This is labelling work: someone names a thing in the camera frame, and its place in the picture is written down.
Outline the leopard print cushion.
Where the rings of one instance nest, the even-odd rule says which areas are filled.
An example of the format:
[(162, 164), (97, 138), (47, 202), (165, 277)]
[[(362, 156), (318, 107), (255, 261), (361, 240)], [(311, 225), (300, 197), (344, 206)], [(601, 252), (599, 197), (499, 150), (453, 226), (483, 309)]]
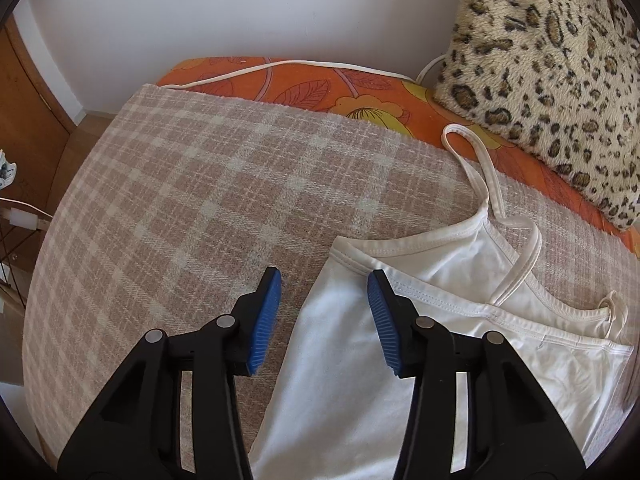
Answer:
[(622, 0), (459, 0), (442, 107), (539, 158), (617, 229), (639, 215), (639, 32)]

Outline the white camisole top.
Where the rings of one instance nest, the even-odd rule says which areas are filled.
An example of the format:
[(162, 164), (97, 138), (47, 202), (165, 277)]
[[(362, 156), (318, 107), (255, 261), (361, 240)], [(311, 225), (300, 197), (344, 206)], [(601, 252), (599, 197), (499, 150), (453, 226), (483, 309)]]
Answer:
[(259, 479), (527, 478), (592, 465), (631, 411), (628, 309), (534, 275), (542, 235), (506, 213), (480, 138), (472, 217), (337, 237), (299, 311), (250, 466)]

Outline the orange floral bed sheet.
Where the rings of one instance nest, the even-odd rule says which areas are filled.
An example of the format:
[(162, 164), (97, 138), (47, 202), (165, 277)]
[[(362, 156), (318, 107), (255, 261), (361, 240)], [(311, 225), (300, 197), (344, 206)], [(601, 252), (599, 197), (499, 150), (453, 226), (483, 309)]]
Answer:
[(192, 58), (174, 66), (157, 83), (190, 84), (194, 92), (231, 96), (332, 113), (394, 130), (437, 146), (450, 122), (473, 130), (484, 142), (498, 171), (582, 217), (595, 228), (620, 238), (635, 255), (639, 231), (616, 230), (595, 206), (542, 162), (477, 125), (439, 106), (432, 92), (400, 78), (356, 68), (286, 64), (271, 67), (270, 58)]

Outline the wooden bedside furniture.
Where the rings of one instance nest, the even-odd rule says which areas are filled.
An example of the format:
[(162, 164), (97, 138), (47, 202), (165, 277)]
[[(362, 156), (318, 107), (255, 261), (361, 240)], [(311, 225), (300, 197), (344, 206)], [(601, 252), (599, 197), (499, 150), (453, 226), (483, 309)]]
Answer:
[(1, 26), (1, 151), (15, 170), (1, 190), (3, 207), (43, 219), (55, 212), (52, 186), (74, 129), (8, 18)]

